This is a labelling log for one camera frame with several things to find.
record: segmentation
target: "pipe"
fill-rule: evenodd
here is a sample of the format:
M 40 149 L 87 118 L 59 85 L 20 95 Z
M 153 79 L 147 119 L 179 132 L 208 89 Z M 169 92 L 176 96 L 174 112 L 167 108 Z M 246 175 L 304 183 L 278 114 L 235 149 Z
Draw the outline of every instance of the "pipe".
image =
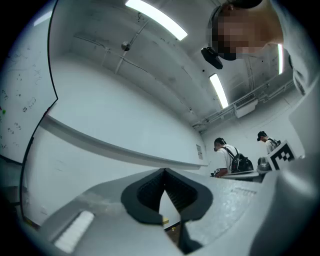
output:
M 247 93 L 246 95 L 244 95 L 244 96 L 242 96 L 241 98 L 239 98 L 239 99 L 235 100 L 234 102 L 230 103 L 228 107 L 226 107 L 226 108 L 224 108 L 224 109 L 221 109 L 221 110 L 220 110 L 220 113 L 223 113 L 223 111 L 225 111 L 225 110 L 227 110 L 227 109 L 229 109 L 229 108 L 231 108 L 231 107 L 232 107 L 232 109 L 233 109 L 233 108 L 234 108 L 233 105 L 234 105 L 235 103 L 241 101 L 242 99 L 244 99 L 244 98 L 247 97 L 248 95 L 254 93 L 255 91 L 257 91 L 257 90 L 259 90 L 259 89 L 261 89 L 262 87 L 268 86 L 268 85 L 269 85 L 269 82 L 270 82 L 272 79 L 276 78 L 277 76 L 279 76 L 279 74 L 276 74 L 275 76 L 271 77 L 269 80 L 265 81 L 262 85 L 258 86 L 257 88 L 255 88 L 254 90 L 250 91 L 250 92 Z M 201 119 L 200 121 L 194 123 L 194 124 L 192 125 L 192 127 L 193 127 L 193 126 L 196 126 L 196 125 L 206 124 L 207 122 L 204 122 L 204 121 L 208 120 L 210 117 L 212 117 L 213 115 L 216 115 L 216 114 L 217 114 L 217 113 L 210 114 L 210 115 L 206 116 L 205 118 Z
M 105 62 L 105 58 L 106 58 L 107 52 L 108 52 L 108 51 L 106 50 L 105 53 L 104 53 L 103 59 L 102 59 L 102 61 L 101 61 L 101 67 L 102 67 L 102 65 L 103 65 L 104 62 Z
M 253 79 L 253 77 L 254 76 L 258 76 L 258 75 L 260 75 L 260 74 L 262 74 L 264 71 L 261 71 L 259 74 L 252 74 L 252 75 L 250 75 L 250 76 L 248 76 L 248 80 L 249 79 Z M 276 74 L 275 76 L 273 76 L 272 78 L 270 78 L 266 83 L 268 83 L 269 81 L 271 81 L 272 79 L 274 79 L 275 77 L 277 77 L 278 76 L 278 74 Z M 240 83 L 238 83 L 236 86 L 234 86 L 234 87 L 232 87 L 230 90 L 228 90 L 227 92 L 231 92 L 233 89 L 235 89 L 236 87 L 238 87 L 238 86 L 240 86 L 240 85 L 242 85 L 243 83 L 244 83 L 245 81 L 242 81 L 242 82 L 240 82 Z M 257 90 L 257 89 L 259 89 L 260 87 L 257 87 L 256 89 L 254 89 L 254 90 L 252 90 L 251 92 L 249 92 L 248 94 L 250 94 L 250 93 L 252 93 L 252 92 L 254 92 L 255 90 Z
M 292 85 L 294 85 L 294 81 L 293 80 L 291 80 L 291 81 L 287 82 L 285 85 L 281 86 L 278 90 L 276 90 L 271 95 L 264 94 L 264 97 L 259 99 L 258 102 L 266 103 L 267 101 L 273 99 L 274 97 L 278 96 L 279 94 L 284 93 Z
M 99 42 L 96 42 L 96 41 L 91 40 L 91 39 L 87 39 L 87 38 L 85 38 L 85 37 L 83 37 L 83 36 L 80 36 L 80 35 L 75 35 L 74 37 L 75 37 L 75 38 L 79 38 L 79 39 L 81 39 L 81 40 L 85 40 L 85 41 L 90 42 L 90 43 L 93 43 L 93 44 L 95 44 L 95 45 L 97 45 L 97 46 L 101 46 L 101 47 L 103 47 L 103 48 L 105 49 L 105 54 L 104 54 L 103 60 L 102 60 L 102 62 L 101 62 L 101 65 L 102 65 L 102 64 L 104 63 L 104 61 L 105 61 L 105 57 L 106 57 L 107 52 L 110 52 L 111 54 L 114 54 L 114 55 L 116 55 L 116 56 L 118 56 L 118 57 L 121 58 L 121 61 L 119 61 L 119 63 L 117 64 L 117 67 L 116 67 L 116 71 L 117 71 L 117 72 L 118 72 L 118 70 L 119 70 L 119 68 L 120 68 L 120 66 L 121 66 L 121 63 L 122 63 L 123 61 L 126 61 L 127 63 L 129 63 L 129 64 L 131 64 L 131 65 L 134 65 L 134 66 L 136 66 L 136 67 L 144 70 L 143 68 L 139 67 L 138 65 L 134 64 L 133 62 L 131 62 L 130 60 L 128 60 L 127 58 L 125 58 L 125 55 L 127 54 L 127 51 L 125 51 L 125 52 L 123 53 L 123 55 L 119 55 L 119 54 L 117 54 L 116 52 L 112 51 L 110 48 L 104 46 L 103 44 L 101 44 L 101 43 L 99 43 Z M 189 113 L 195 115 L 195 116 L 198 118 L 197 114 L 194 113 L 194 111 L 192 110 L 192 108 L 189 107 L 189 106 L 187 106 L 187 104 L 184 103 L 184 101 L 183 101 L 182 99 L 180 99 L 179 96 L 178 96 L 174 91 L 172 91 L 172 90 L 171 90 L 167 85 L 165 85 L 164 83 L 161 83 L 161 84 L 162 84 L 162 86 L 163 86 L 164 88 L 166 88 L 171 94 L 173 94 L 173 95 L 180 101 L 180 103 L 181 103 L 182 105 L 185 106 L 185 108 L 187 109 L 187 111 L 188 111 Z
M 145 28 L 145 26 L 148 24 L 149 19 L 142 25 L 142 27 L 139 29 L 139 31 L 137 33 L 135 33 L 134 37 L 131 39 L 130 43 L 129 43 L 129 47 L 132 46 L 132 44 L 134 43 L 134 41 L 137 39 L 138 35 L 141 33 L 141 31 Z M 114 71 L 115 74 L 118 73 L 120 66 L 122 64 L 122 62 L 124 61 L 124 56 L 126 56 L 127 51 L 124 51 L 122 58 L 119 60 L 118 65 L 116 66 L 116 69 Z
M 254 79 L 254 74 L 252 72 L 252 65 L 250 58 L 248 58 L 248 63 L 249 63 L 249 69 L 250 69 L 250 74 L 251 74 L 251 91 L 255 88 L 255 79 Z

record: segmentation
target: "white shirt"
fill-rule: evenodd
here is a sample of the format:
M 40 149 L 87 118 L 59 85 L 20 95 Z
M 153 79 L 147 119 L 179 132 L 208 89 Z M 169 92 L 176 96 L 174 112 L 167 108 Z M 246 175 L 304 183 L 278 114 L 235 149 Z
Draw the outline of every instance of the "white shirt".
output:
M 226 144 L 225 147 L 228 148 L 234 156 L 237 155 L 237 151 L 234 146 Z M 223 148 L 219 148 L 217 153 L 221 154 L 224 159 L 224 161 L 221 162 L 221 164 L 220 164 L 221 167 L 219 167 L 219 169 L 227 168 L 228 174 L 230 174 L 231 173 L 231 164 L 232 164 L 232 160 L 233 160 L 232 156 L 230 156 L 229 153 Z
M 265 142 L 265 146 L 266 146 L 266 153 L 269 154 L 270 152 L 272 152 L 273 150 L 275 150 L 275 148 L 277 147 L 277 144 L 274 143 L 272 140 L 267 140 Z
M 294 85 L 302 95 L 305 95 L 313 83 L 320 81 L 320 60 L 317 49 L 308 32 L 291 13 L 276 0 L 270 2 L 281 24 L 283 47 L 291 56 Z

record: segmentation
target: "fluorescent light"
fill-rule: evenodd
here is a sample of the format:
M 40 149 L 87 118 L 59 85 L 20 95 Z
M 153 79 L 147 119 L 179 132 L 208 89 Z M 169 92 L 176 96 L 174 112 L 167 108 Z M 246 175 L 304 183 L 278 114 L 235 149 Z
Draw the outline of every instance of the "fluorescent light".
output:
M 52 10 L 47 12 L 46 14 L 42 15 L 40 18 L 38 18 L 34 23 L 33 23 L 33 26 L 36 26 L 38 24 L 40 24 L 41 22 L 44 22 L 46 21 L 47 19 L 50 19 L 52 15 Z
M 227 97 L 225 95 L 224 88 L 222 87 L 222 84 L 220 82 L 220 79 L 217 74 L 213 74 L 212 76 L 209 77 L 216 94 L 218 94 L 219 100 L 221 102 L 222 108 L 225 109 L 226 107 L 229 106 Z
M 175 23 L 171 18 L 144 1 L 129 0 L 125 5 L 149 16 L 151 19 L 154 19 L 179 40 L 184 39 L 188 35 L 186 31 L 184 31 L 182 27 Z
M 284 49 L 282 44 L 278 44 L 278 58 L 279 58 L 279 75 L 284 71 Z

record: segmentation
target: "whiteboard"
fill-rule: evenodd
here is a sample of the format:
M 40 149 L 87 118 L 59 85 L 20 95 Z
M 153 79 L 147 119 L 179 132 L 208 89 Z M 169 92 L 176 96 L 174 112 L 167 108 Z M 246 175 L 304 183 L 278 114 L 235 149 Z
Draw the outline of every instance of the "whiteboard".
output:
M 0 71 L 0 155 L 18 163 L 42 117 L 58 99 L 48 56 L 54 6 L 51 1 L 31 19 Z

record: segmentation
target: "white wall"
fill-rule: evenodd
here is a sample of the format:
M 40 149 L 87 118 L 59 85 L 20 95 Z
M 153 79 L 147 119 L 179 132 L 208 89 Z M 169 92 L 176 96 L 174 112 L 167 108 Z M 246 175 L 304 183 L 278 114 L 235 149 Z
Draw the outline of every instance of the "white wall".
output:
M 97 184 L 163 167 L 203 169 L 169 161 L 147 159 L 82 137 L 45 118 L 38 127 L 25 166 L 28 204 L 25 215 L 41 225 L 56 210 Z M 162 196 L 160 214 L 167 228 L 180 221 L 168 195 Z
M 201 136 L 149 94 L 71 54 L 51 68 L 59 100 L 27 158 L 30 220 L 41 225 L 92 186 L 139 172 L 168 167 L 205 174 Z M 164 228 L 180 221 L 166 193 L 159 213 L 169 218 Z
M 209 129 L 202 135 L 206 145 L 207 160 L 209 162 L 207 173 L 219 168 L 218 154 L 214 152 L 216 138 L 224 140 L 236 147 L 248 157 L 256 169 L 258 159 L 267 155 L 263 142 L 257 142 L 258 132 L 265 131 L 267 135 L 276 140 L 287 140 L 292 146 L 296 156 L 305 154 L 303 145 L 296 131 L 290 123 L 288 116 L 301 99 L 300 94 L 292 86 L 288 91 L 276 96 L 270 101 L 259 104 L 255 111 L 241 118 L 233 117 Z
M 58 59 L 51 68 L 59 100 L 50 117 L 123 150 L 207 164 L 201 136 L 133 83 L 73 54 Z M 203 160 L 197 144 L 203 149 Z
M 85 22 L 80 16 L 85 12 L 86 2 L 87 0 L 58 0 L 53 12 L 49 35 L 51 61 L 70 50 L 74 34 Z

